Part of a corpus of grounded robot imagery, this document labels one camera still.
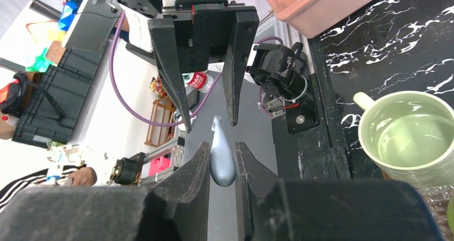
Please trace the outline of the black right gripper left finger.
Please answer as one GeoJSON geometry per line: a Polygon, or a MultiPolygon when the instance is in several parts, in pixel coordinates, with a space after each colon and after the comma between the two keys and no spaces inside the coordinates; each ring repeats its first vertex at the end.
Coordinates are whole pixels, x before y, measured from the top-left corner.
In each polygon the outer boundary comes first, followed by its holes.
{"type": "Polygon", "coordinates": [[[33,187],[1,213],[1,240],[206,240],[210,145],[154,186],[33,187]]]}

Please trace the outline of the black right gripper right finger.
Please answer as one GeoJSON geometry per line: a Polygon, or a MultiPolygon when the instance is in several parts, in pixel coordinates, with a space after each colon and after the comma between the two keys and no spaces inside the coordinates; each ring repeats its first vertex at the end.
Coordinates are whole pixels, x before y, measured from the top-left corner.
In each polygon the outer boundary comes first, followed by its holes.
{"type": "Polygon", "coordinates": [[[239,240],[442,240],[421,195],[394,180],[282,178],[237,142],[239,240]]]}

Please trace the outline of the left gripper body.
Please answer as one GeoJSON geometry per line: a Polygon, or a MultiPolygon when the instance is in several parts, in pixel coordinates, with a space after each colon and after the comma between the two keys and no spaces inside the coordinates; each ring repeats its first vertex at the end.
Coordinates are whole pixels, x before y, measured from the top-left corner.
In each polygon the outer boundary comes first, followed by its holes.
{"type": "Polygon", "coordinates": [[[162,9],[173,19],[181,73],[204,71],[224,63],[234,14],[248,6],[228,0],[177,0],[162,9]]]}

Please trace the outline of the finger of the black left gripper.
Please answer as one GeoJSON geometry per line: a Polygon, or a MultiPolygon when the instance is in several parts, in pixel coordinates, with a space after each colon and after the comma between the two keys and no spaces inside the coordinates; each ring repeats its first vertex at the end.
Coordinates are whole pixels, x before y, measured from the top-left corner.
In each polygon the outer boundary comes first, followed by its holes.
{"type": "Polygon", "coordinates": [[[258,24],[259,17],[255,10],[237,11],[234,14],[222,71],[224,95],[232,126],[238,124],[240,93],[258,24]]]}
{"type": "Polygon", "coordinates": [[[180,111],[186,131],[190,132],[192,130],[191,115],[178,59],[173,19],[152,19],[148,26],[152,46],[160,65],[158,72],[162,77],[164,88],[180,111]]]}

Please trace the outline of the light green ceramic mug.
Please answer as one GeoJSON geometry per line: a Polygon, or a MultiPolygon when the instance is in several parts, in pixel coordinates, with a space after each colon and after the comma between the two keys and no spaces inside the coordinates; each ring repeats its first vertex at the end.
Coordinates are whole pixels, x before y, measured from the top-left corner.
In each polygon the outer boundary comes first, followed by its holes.
{"type": "Polygon", "coordinates": [[[353,97],[364,113],[363,151],[391,179],[418,189],[453,185],[453,108],[437,96],[401,91],[353,97]]]}

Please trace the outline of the green toothpaste tube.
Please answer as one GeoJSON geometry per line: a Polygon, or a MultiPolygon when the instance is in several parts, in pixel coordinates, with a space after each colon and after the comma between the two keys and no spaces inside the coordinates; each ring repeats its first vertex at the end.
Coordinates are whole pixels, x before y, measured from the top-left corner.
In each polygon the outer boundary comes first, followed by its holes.
{"type": "Polygon", "coordinates": [[[447,222],[448,226],[453,234],[454,232],[454,201],[453,198],[449,201],[447,206],[447,222]]]}

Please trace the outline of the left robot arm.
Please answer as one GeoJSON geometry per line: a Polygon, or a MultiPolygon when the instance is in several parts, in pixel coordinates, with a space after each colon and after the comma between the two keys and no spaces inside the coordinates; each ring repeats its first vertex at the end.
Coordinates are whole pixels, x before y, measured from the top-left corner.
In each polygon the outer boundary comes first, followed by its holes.
{"type": "Polygon", "coordinates": [[[230,0],[116,0],[130,28],[128,49],[157,66],[162,85],[190,127],[183,76],[198,76],[222,63],[228,115],[237,125],[243,79],[284,101],[284,109],[303,117],[300,131],[317,125],[313,89],[304,75],[304,46],[255,44],[259,16],[254,6],[230,0]]]}

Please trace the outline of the person hand in background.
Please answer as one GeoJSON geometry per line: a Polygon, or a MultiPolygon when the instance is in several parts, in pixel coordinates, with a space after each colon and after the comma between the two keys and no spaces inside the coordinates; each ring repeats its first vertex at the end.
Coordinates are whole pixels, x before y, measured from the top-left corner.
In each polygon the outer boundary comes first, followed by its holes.
{"type": "Polygon", "coordinates": [[[97,174],[91,167],[82,167],[71,173],[65,183],[71,186],[93,186],[97,182],[97,174]]]}

